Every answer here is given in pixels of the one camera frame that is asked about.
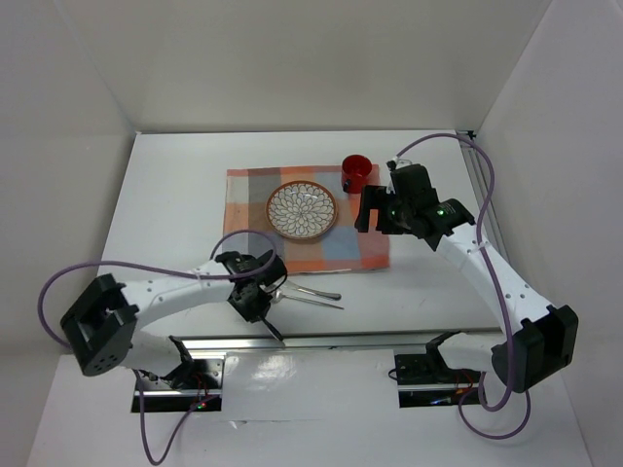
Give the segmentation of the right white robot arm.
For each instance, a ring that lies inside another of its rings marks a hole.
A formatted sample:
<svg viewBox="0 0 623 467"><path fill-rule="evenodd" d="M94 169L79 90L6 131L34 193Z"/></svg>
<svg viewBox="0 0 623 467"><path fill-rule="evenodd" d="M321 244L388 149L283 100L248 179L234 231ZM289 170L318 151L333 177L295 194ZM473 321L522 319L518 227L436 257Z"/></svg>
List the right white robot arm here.
<svg viewBox="0 0 623 467"><path fill-rule="evenodd" d="M420 164L396 168L388 187L361 191L356 229L410 234L454 266L495 315L500 334L449 332L426 346L424 368L436 381L457 370L494 373L524 393L568 366L579 319L537 293L491 246L458 200L440 200Z"/></svg>

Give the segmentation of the red mug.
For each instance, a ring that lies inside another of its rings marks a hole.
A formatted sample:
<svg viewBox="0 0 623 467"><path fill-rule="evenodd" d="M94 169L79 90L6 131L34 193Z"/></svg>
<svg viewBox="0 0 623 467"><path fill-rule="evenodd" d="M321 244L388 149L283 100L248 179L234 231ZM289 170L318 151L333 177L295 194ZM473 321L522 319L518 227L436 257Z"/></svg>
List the red mug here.
<svg viewBox="0 0 623 467"><path fill-rule="evenodd" d="M347 156L341 166L342 189L347 194L360 194L367 185L373 165L371 161L362 155Z"/></svg>

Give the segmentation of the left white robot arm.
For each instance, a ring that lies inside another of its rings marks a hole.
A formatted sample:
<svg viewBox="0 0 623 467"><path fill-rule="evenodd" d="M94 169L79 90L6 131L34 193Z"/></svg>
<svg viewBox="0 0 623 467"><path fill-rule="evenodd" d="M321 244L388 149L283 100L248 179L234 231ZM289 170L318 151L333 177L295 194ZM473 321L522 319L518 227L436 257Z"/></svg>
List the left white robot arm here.
<svg viewBox="0 0 623 467"><path fill-rule="evenodd" d="M225 252L186 277L123 283L103 274L63 315L60 326L86 377L125 367L171 388L184 387L205 366L181 338L154 336L146 327L205 304L227 304L249 323L264 322L272 291L286 275L273 251L260 257Z"/></svg>

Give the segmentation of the silver fork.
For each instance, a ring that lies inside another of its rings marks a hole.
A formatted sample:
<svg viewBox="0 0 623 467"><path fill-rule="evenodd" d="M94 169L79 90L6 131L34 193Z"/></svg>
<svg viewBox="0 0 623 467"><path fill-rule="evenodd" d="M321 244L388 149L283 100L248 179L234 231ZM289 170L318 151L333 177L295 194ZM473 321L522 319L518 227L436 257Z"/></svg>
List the silver fork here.
<svg viewBox="0 0 623 467"><path fill-rule="evenodd" d="M273 295L268 291L263 290L263 301L265 302L264 310L261 313L261 321L267 327L271 335L279 342L283 342L283 336L281 332L268 320L268 313L271 310L273 304Z"/></svg>

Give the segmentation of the floral patterned ceramic plate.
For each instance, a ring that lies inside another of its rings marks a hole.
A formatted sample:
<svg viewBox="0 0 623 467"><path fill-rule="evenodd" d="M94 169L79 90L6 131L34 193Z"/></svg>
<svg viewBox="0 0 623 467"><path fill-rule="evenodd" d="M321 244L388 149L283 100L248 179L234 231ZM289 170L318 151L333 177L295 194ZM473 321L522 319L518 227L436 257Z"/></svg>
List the floral patterned ceramic plate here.
<svg viewBox="0 0 623 467"><path fill-rule="evenodd" d="M326 234L338 218L338 203L325 187L304 180L287 182L269 196L266 217L284 238L308 240Z"/></svg>

